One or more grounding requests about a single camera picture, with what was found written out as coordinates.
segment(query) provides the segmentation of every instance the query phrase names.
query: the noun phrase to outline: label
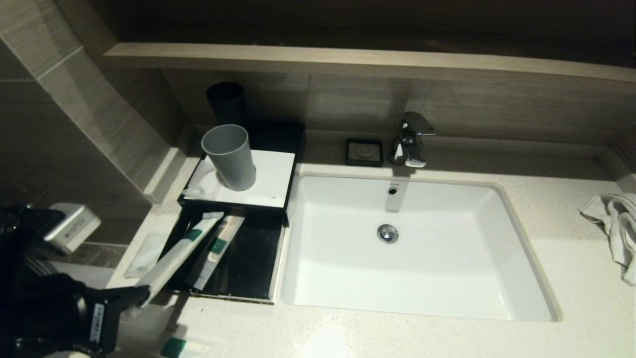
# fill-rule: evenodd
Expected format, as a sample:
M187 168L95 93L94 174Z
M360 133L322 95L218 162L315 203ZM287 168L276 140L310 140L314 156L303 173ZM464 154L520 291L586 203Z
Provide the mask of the label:
M199 237L199 235L201 235L202 232L203 231L201 231L199 229L192 229L192 230L188 231L188 233L186 233L186 236L183 236L183 238L194 242L197 239L197 237Z
M186 341L171 337L161 349L161 355L167 358L179 358L185 346Z
M91 342L99 343L99 337L102 335L102 321L104 320L104 308L101 303L95 303L93 311L93 320L90 324L90 335L88 339Z
M214 240L214 245L212 245L212 247L210 247L210 252L217 254L217 255L221 255L221 252L223 251L223 248L225 247L225 245L227 245L227 241L221 239L221 238L216 238Z

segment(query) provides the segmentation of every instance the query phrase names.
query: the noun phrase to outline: black soap dish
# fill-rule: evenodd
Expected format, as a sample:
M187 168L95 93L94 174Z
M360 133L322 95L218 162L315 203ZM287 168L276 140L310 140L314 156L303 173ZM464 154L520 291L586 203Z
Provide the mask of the black soap dish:
M374 140L347 139L348 166L381 167L384 161L382 157L382 142Z

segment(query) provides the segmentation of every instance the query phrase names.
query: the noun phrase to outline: undermount sink basin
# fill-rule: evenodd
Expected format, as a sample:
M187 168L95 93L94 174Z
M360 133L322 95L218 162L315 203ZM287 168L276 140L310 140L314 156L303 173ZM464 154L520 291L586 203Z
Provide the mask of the undermount sink basin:
M384 224L397 232L396 240L388 233L391 243L378 235ZM477 185L304 176L282 299L422 315L555 319L501 195Z

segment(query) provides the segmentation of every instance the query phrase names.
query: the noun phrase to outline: white quartz countertop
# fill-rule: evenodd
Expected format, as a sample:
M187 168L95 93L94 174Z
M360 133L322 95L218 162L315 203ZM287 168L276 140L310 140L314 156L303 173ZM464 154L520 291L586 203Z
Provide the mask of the white quartz countertop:
M311 152L305 158L300 175L393 175L388 167L321 164L311 160ZM151 209L109 287L137 281L123 273L148 233L168 235L172 229L180 212L176 198L196 162L188 158L165 202ZM210 342L209 357L636 357L635 290L621 281L605 234L577 210L595 194L621 192L596 160L435 150L427 168L411 180L500 187L529 241L558 320L460 319L286 304L280 288L288 229L275 270L274 305L158 297L165 302L121 323L121 353L131 356L124 353L137 350L135 355L142 356L141 350L160 348L165 335L173 334ZM161 334L163 341L156 338Z

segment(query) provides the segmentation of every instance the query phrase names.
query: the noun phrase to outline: wall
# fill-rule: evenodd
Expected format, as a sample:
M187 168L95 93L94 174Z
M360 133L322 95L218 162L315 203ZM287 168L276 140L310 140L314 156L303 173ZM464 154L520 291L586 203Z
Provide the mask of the wall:
M154 198L144 190L162 168L171 182L188 150L172 148L187 119L162 73L100 68L53 0L0 2L0 118L5 195L102 219L70 258L83 264L118 262Z
M441 136L607 145L636 120L636 95L529 83L477 83L165 70L193 124L216 122L214 83L245 87L252 118L295 118L308 129L386 133L404 111L421 112Z
M636 193L636 129L626 130L599 161L623 192Z
M81 245L68 261L113 267L150 203L4 42L0 42L0 57L2 205L86 204L102 219L102 225L89 237L90 243Z
M161 72L98 67L53 0L3 0L0 35L64 112L143 191L187 123Z

